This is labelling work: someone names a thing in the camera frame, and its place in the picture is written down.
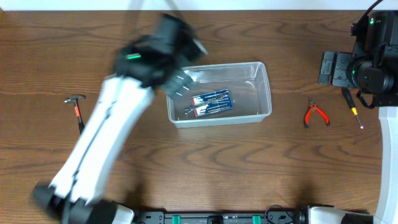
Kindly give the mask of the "blue screwdriver set case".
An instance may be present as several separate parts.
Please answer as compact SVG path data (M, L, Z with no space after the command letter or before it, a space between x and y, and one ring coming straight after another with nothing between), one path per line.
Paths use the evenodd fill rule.
M201 95L193 96L193 97L191 97L191 103L192 103L191 106L197 105L201 102L204 102L205 100L209 99L213 95L224 93L224 92L229 93L229 90L224 89L224 90L212 91L210 93L204 93ZM233 101L232 101L231 95L229 93L229 96L223 98L222 100L219 100L219 101L211 103L209 105L197 108L194 111L192 111L191 113L193 113L198 118L201 116L220 113L220 112L228 111L231 109L233 109Z

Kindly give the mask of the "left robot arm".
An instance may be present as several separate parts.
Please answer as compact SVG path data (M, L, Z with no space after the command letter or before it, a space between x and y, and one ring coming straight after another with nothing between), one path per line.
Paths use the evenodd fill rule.
M205 54L193 27L170 14L121 48L68 159L51 183L35 186L36 202L60 223L132 223L133 209L103 198L111 169L156 90L186 94L193 81L183 69Z

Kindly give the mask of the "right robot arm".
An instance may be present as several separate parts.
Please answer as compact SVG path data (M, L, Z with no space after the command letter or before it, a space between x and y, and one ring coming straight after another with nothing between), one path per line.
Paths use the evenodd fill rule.
M351 53L323 53L318 82L342 89L350 110L356 107L349 93L367 109L378 108L382 130L382 173L375 214L307 205L296 223L397 223L397 11L369 8L351 25L356 38Z

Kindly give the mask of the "chrome ring wrench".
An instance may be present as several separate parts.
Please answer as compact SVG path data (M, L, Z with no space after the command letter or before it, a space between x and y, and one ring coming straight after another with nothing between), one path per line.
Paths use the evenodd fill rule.
M184 113L185 114L189 114L189 113L191 113L192 111L194 111L197 108L200 108L202 106L206 106L206 105L209 105L211 103L217 102L217 101L222 100L223 98L225 98L227 96L229 96L229 93L227 93L227 92L213 95L209 99L205 100L204 102L201 102L201 103L199 103L197 105L193 105L193 106L185 109Z

